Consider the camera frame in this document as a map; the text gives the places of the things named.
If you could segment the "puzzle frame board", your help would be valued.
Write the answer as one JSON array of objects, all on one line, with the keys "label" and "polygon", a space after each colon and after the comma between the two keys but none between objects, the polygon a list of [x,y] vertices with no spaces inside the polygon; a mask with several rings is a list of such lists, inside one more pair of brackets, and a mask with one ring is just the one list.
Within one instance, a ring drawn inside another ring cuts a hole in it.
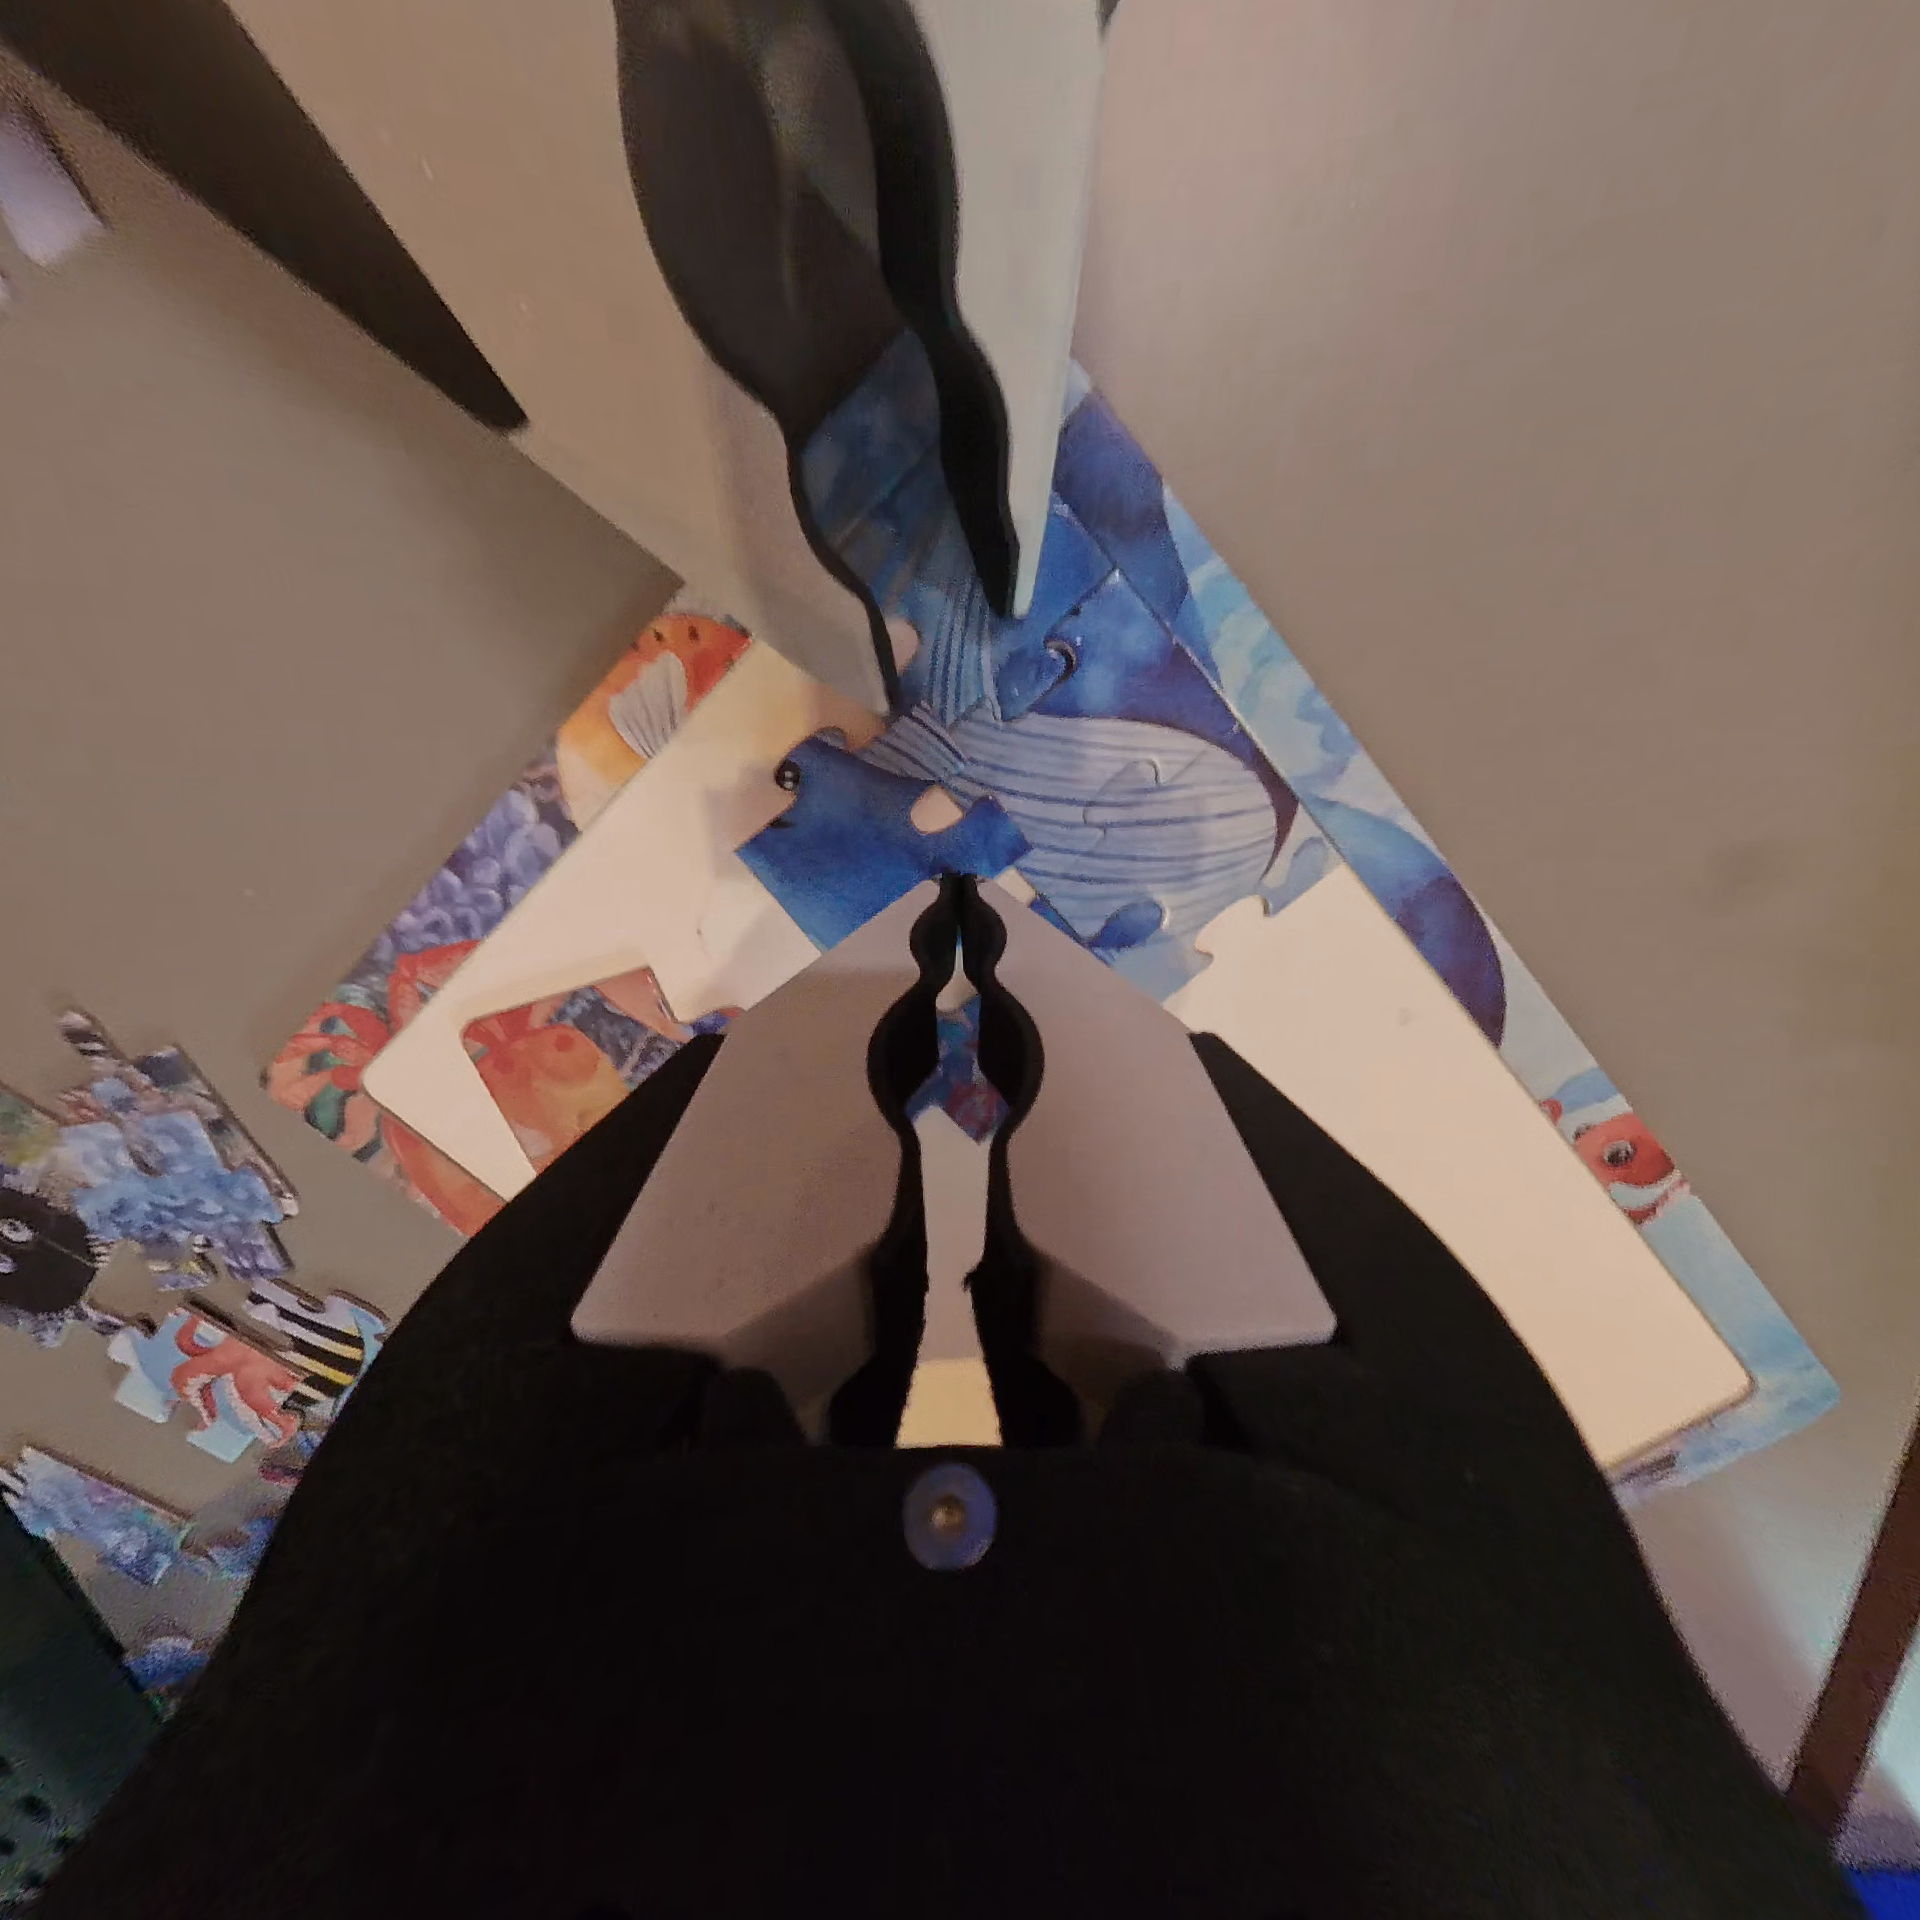
[{"label": "puzzle frame board", "polygon": [[[1212,680],[1299,813],[1278,898],[1212,922],[1194,980],[1168,999],[1126,984],[1223,1038],[1445,1238],[1624,1500],[1809,1426],[1833,1376],[1168,487],[1164,507]],[[880,763],[901,716],[853,716],[677,597],[305,1017],[264,1091],[472,1235],[534,1168],[467,1023],[635,967],[679,1017],[804,972],[826,951],[736,846],[779,813],[789,746],[834,727]],[[1069,935],[1017,866],[997,880]]]}]

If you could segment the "dark blue puzzle piece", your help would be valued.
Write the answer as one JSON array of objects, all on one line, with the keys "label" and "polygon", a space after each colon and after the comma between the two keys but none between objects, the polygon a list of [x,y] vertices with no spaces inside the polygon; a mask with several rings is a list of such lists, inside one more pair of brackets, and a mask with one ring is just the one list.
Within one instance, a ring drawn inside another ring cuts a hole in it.
[{"label": "dark blue puzzle piece", "polygon": [[736,854],[815,951],[924,881],[997,880],[1032,851],[994,796],[961,799],[924,772],[880,767],[834,727],[789,746],[772,782],[782,805]]}]

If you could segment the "blue bubble puzzle piece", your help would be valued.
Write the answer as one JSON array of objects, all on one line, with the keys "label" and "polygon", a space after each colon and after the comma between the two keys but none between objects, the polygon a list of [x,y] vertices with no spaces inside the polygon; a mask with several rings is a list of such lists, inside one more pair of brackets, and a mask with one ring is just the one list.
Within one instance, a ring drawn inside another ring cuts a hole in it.
[{"label": "blue bubble puzzle piece", "polygon": [[201,1069],[160,1044],[123,1054],[96,1023],[67,1023],[86,1074],[54,1109],[72,1209],[108,1246],[138,1246],[160,1291],[287,1281],[282,1229],[297,1188],[240,1128]]}]

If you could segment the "red octopus puzzle piece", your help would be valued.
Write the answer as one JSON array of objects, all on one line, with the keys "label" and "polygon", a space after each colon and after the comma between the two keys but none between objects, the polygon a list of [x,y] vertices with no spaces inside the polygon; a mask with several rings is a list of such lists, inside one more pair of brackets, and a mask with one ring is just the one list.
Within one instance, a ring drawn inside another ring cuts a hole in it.
[{"label": "red octopus puzzle piece", "polygon": [[118,1406],[152,1426],[182,1418],[187,1444],[226,1467],[287,1447],[326,1406],[293,1366],[200,1311],[123,1324],[105,1353]]}]

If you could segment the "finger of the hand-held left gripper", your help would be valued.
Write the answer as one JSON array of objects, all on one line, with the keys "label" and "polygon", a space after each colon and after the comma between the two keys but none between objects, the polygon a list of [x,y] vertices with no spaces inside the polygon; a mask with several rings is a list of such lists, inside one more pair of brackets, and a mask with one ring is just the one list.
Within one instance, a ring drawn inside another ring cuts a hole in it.
[{"label": "finger of the hand-held left gripper", "polygon": [[664,271],[620,133],[612,4],[231,4],[524,415],[515,446],[864,711],[890,637],[795,503],[777,415]]},{"label": "finger of the hand-held left gripper", "polygon": [[997,614],[1038,591],[1115,4],[864,4],[880,282]]}]

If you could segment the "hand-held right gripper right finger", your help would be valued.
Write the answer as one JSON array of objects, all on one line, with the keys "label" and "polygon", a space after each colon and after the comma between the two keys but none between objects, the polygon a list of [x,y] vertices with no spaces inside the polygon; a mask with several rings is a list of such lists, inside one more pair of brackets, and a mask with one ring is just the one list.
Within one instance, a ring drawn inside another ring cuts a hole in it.
[{"label": "hand-held right gripper right finger", "polygon": [[1003,1099],[967,1291],[1007,1447],[1075,1447],[1194,1358],[1336,1313],[1191,1030],[994,881],[967,884],[975,1060]]}]

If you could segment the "black perforated padded panel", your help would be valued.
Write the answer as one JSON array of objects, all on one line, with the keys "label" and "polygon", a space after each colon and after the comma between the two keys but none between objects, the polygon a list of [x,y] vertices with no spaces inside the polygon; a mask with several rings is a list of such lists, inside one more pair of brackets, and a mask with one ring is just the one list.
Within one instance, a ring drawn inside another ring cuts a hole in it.
[{"label": "black perforated padded panel", "polygon": [[155,1735],[57,1555],[4,1513],[4,1917],[25,1917]]}]

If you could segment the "jigsaw puzzle pieces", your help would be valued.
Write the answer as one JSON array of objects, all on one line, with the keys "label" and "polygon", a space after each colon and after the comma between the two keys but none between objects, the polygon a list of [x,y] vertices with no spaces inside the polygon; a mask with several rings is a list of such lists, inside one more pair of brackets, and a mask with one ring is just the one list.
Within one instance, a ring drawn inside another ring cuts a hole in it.
[{"label": "jigsaw puzzle pieces", "polygon": [[[64,1044],[64,1026],[78,1020],[108,1031],[108,1026],[88,1010],[72,1005],[57,1017]],[[67,1085],[75,1087],[86,1074],[86,1065],[72,1044],[67,1051],[83,1069]],[[24,1091],[4,1087],[4,1186],[36,1192],[75,1210],[72,1179],[61,1161],[61,1117],[54,1109],[64,1091],[48,1099],[36,1099]],[[108,1361],[105,1350],[108,1336],[123,1324],[151,1325],[172,1311],[200,1311],[264,1353],[273,1353],[266,1333],[245,1316],[252,1282],[214,1281],[171,1292],[152,1282],[138,1246],[108,1246],[96,1242],[96,1252],[101,1267],[88,1292],[86,1318],[72,1325],[54,1350],[39,1350],[25,1336],[4,1328],[4,1353],[34,1350],[39,1354],[57,1354],[67,1341],[78,1341],[83,1353],[97,1353],[108,1370],[111,1403],[122,1368]],[[277,1282],[297,1288],[312,1301],[340,1292],[333,1288],[312,1291],[299,1282],[297,1267],[287,1281]],[[237,1486],[222,1488],[209,1509],[194,1509],[178,1500],[146,1493],[129,1477],[88,1464],[67,1447],[51,1447],[20,1434],[4,1447],[4,1509],[14,1513],[25,1536],[44,1541],[57,1555],[83,1596],[122,1646],[133,1685],[146,1698],[165,1702],[176,1698],[196,1672],[201,1672],[240,1589],[270,1545],[293,1486],[299,1483],[323,1438],[337,1426],[348,1398],[329,1422],[308,1423],[287,1447],[252,1449],[231,1467],[194,1449],[187,1444],[189,1423],[178,1414],[165,1426],[143,1422],[143,1426],[176,1438],[189,1452],[206,1457],[222,1468],[240,1473]]]}]

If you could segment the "striped blue coral puzzle piece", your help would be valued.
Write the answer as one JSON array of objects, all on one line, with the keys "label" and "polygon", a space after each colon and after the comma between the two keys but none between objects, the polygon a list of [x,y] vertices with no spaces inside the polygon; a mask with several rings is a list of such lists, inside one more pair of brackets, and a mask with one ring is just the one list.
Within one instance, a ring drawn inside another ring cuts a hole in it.
[{"label": "striped blue coral puzzle piece", "polygon": [[904,1115],[945,1115],[967,1141],[986,1142],[1007,1117],[1007,1099],[979,1069],[979,996],[933,1013],[933,1072],[908,1095]]}]

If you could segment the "striped fish puzzle piece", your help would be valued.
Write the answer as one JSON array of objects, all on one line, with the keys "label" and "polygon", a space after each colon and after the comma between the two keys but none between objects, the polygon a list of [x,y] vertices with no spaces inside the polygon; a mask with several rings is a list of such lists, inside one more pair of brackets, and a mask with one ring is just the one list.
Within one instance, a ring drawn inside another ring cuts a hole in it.
[{"label": "striped fish puzzle piece", "polygon": [[245,1316],[260,1325],[293,1370],[283,1406],[305,1423],[323,1423],[354,1393],[385,1344],[381,1313],[344,1292],[312,1301],[297,1288],[260,1281],[249,1291]]}]

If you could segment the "orange coral puzzle piece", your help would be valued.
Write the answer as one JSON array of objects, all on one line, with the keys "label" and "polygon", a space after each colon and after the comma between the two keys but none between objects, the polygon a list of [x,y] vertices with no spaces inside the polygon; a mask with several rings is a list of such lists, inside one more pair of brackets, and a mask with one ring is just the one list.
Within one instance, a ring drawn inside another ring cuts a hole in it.
[{"label": "orange coral puzzle piece", "polygon": [[740,1010],[679,1017],[652,967],[515,1004],[463,1030],[463,1047],[534,1173],[586,1135],[689,1041]]}]

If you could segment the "joined blue whale puzzle section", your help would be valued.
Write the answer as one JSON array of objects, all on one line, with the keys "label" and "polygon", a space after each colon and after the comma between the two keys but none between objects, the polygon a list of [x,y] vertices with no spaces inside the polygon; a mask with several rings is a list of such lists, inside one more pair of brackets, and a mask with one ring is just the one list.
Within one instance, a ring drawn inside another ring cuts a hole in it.
[{"label": "joined blue whale puzzle section", "polygon": [[1038,907],[1148,996],[1194,980],[1203,930],[1278,898],[1299,799],[1212,680],[1162,478],[1109,405],[1069,374],[1023,616],[997,614],[973,568],[910,332],[813,434],[804,487],[878,611],[916,637],[878,761],[994,799]]}]

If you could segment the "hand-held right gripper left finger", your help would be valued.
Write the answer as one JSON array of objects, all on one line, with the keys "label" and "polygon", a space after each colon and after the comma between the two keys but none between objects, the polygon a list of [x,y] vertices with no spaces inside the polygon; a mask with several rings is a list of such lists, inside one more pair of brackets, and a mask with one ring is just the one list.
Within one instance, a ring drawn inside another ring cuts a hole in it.
[{"label": "hand-held right gripper left finger", "polygon": [[880,1354],[869,1260],[904,1205],[908,1301],[930,1354],[963,1358],[963,1134],[930,1106],[899,1134],[869,1085],[880,1017],[921,986],[924,881],[763,996],[720,1034],[576,1316],[591,1350],[664,1350],[766,1370],[820,1439],[915,1444],[924,1333],[869,1393],[874,1426],[834,1414]]}]

